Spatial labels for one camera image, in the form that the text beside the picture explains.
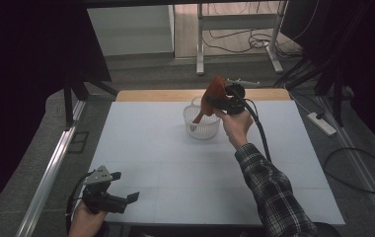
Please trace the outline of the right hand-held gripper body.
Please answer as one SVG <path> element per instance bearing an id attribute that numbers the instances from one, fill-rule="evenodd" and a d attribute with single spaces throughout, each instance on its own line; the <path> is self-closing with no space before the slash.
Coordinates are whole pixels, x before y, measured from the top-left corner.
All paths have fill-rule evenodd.
<path id="1" fill-rule="evenodd" d="M 225 87 L 225 93 L 228 104 L 225 111 L 228 115 L 238 115 L 244 110 L 249 111 L 252 116 L 256 116 L 258 114 L 255 103 L 246 98 L 246 90 L 241 84 L 228 84 Z"/>

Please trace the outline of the pale table mat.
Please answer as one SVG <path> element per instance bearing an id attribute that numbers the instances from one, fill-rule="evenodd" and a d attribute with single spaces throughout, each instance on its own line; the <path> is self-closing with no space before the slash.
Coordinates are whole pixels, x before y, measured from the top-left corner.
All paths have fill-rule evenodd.
<path id="1" fill-rule="evenodd" d="M 184 102 L 112 104 L 91 166 L 121 172 L 109 192 L 138 201 L 108 220 L 131 224 L 258 226 L 260 219 L 235 150 L 223 130 L 207 140 L 185 130 Z M 257 104 L 261 127 L 248 137 L 290 180 L 313 221 L 344 220 L 292 101 Z"/>

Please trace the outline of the aluminium rail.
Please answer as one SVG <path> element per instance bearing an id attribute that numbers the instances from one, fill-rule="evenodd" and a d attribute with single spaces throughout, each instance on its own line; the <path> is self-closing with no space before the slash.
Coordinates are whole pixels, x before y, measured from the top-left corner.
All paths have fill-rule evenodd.
<path id="1" fill-rule="evenodd" d="M 330 105 L 329 100 L 325 97 L 317 97 L 316 100 L 321 104 L 325 110 L 325 118 L 329 121 L 332 127 L 337 131 L 337 139 L 341 146 L 346 148 L 346 153 L 349 156 L 350 163 L 352 164 L 359 180 L 363 187 L 370 191 L 370 198 L 375 206 L 375 180 L 371 172 L 368 170 L 367 165 L 362 161 L 362 156 L 358 151 L 354 150 L 354 144 L 350 139 L 348 133 L 343 126 L 340 126 L 336 121 L 333 114 L 333 107 Z"/>
<path id="2" fill-rule="evenodd" d="M 61 133 L 15 237 L 32 237 L 85 105 L 85 102 L 78 101 L 72 110 L 71 125 Z"/>

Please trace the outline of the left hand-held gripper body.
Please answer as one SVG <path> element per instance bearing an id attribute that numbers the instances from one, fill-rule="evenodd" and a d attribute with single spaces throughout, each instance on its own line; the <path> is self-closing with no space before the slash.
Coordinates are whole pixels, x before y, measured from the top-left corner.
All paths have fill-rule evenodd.
<path id="1" fill-rule="evenodd" d="M 124 213 L 128 202 L 126 198 L 115 197 L 108 193 L 108 188 L 114 182 L 111 172 L 105 165 L 94 170 L 83 182 L 82 200 L 93 213 L 107 211 Z"/>

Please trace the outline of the person's left hand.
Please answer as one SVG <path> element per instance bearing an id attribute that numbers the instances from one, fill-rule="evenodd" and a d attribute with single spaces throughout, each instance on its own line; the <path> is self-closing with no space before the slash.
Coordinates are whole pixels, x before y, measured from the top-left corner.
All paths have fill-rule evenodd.
<path id="1" fill-rule="evenodd" d="M 107 214 L 106 211 L 92 213 L 89 207 L 80 201 L 74 210 L 67 237 L 95 237 Z"/>

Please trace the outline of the white metal desk frame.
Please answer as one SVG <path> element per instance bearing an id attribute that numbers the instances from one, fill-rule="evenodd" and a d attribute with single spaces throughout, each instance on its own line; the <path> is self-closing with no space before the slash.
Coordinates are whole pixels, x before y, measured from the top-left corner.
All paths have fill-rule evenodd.
<path id="1" fill-rule="evenodd" d="M 278 9 L 269 14 L 237 14 L 237 15 L 204 15 L 203 4 L 197 4 L 197 48 L 196 48 L 196 73 L 204 74 L 204 31 L 224 30 L 272 30 L 269 42 L 263 45 L 272 67 L 276 73 L 282 73 L 283 68 L 277 58 L 275 45 L 283 21 L 288 0 L 279 0 Z"/>

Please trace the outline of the white plastic mesh basket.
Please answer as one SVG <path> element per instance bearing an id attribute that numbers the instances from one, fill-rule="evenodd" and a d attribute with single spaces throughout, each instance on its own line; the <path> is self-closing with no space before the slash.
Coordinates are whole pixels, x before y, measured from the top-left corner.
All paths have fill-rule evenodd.
<path id="1" fill-rule="evenodd" d="M 205 140 L 217 134 L 220 118 L 216 115 L 210 117 L 203 116 L 199 123 L 194 123 L 194 119 L 199 115 L 201 110 L 200 101 L 201 98 L 199 96 L 194 97 L 190 104 L 185 107 L 183 116 L 187 134 L 193 138 Z"/>

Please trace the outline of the wooden hairbrush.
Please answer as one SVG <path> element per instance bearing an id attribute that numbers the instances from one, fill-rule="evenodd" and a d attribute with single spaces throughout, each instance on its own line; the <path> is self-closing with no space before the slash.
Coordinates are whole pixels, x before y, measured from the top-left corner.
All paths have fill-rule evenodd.
<path id="1" fill-rule="evenodd" d="M 192 121 L 193 123 L 200 123 L 203 116 L 212 116 L 214 107 L 207 101 L 207 98 L 211 99 L 224 99 L 226 80 L 222 76 L 216 76 L 207 87 L 201 99 L 201 108 L 199 114 Z"/>

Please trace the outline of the white power strip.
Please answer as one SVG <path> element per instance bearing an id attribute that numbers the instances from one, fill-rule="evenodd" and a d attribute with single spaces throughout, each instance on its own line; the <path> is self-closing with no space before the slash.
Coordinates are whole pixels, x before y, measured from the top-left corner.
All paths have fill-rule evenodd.
<path id="1" fill-rule="evenodd" d="M 325 135 L 331 136 L 337 133 L 337 131 L 329 125 L 323 118 L 317 118 L 316 113 L 309 113 L 307 118 L 319 128 Z"/>

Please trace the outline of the dark floor outlet cover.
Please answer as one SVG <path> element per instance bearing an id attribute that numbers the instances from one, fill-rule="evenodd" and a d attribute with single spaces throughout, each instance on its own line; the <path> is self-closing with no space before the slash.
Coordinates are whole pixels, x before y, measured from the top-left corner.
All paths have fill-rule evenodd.
<path id="1" fill-rule="evenodd" d="M 90 134 L 89 131 L 76 132 L 73 135 L 71 142 L 68 146 L 68 153 L 70 154 L 83 153 L 85 151 L 85 148 L 88 142 L 89 134 Z"/>

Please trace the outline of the person's right hand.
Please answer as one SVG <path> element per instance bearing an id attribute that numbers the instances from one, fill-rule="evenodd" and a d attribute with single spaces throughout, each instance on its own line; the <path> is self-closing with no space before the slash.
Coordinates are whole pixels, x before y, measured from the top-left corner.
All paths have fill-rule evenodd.
<path id="1" fill-rule="evenodd" d="M 222 119 L 226 135 L 236 150 L 248 143 L 248 131 L 253 124 L 253 119 L 248 111 L 242 111 L 237 115 L 228 115 L 222 110 L 215 109 L 214 113 Z"/>

